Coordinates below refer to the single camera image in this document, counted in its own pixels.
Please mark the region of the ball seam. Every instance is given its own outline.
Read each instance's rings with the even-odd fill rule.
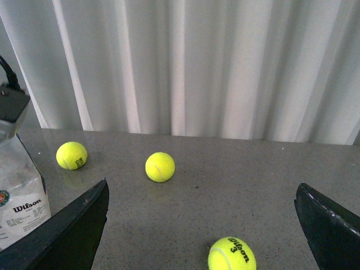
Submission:
[[[152,164],[153,164],[153,166],[157,169],[157,171],[159,172],[159,174],[160,174],[160,176],[161,176],[161,179],[162,179],[163,181],[165,181],[165,178],[163,177],[163,174],[161,173],[160,168],[159,168],[155,163],[152,163]]]
[[[226,260],[226,262],[227,262],[227,266],[229,267],[229,270],[232,270],[229,259],[227,258],[226,254],[225,254],[220,248],[218,248],[218,247],[213,247],[211,250],[216,250],[216,251],[220,252],[221,255],[223,255],[223,257],[225,258],[225,260]]]

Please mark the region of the wilson logo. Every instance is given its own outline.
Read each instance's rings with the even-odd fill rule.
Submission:
[[[33,202],[32,204],[20,205],[20,206],[17,206],[15,208],[13,208],[13,210],[15,211],[15,213],[18,213],[18,212],[21,212],[23,210],[26,210],[27,208],[33,207],[34,205],[37,205],[40,202],[41,202],[41,200],[37,200],[37,201]]]

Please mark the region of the wilson packaging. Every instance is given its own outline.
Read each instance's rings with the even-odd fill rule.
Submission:
[[[45,182],[19,136],[0,143],[0,251],[51,217]]]

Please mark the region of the product label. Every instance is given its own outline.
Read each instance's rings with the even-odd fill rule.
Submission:
[[[0,217],[1,249],[21,239],[50,218],[50,208],[44,193],[14,197],[5,207]]]
[[[10,199],[10,194],[6,190],[0,190],[0,207],[7,204]]]

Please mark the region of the black cable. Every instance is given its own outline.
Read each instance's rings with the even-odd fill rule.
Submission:
[[[3,67],[3,69],[6,72],[6,77],[8,80],[8,87],[17,90],[17,91],[22,91],[20,89],[20,85],[19,82],[17,81],[17,76],[15,74],[15,72],[12,71],[11,67],[8,65],[8,63],[5,61],[4,58],[2,58],[2,56],[0,55],[0,65]]]

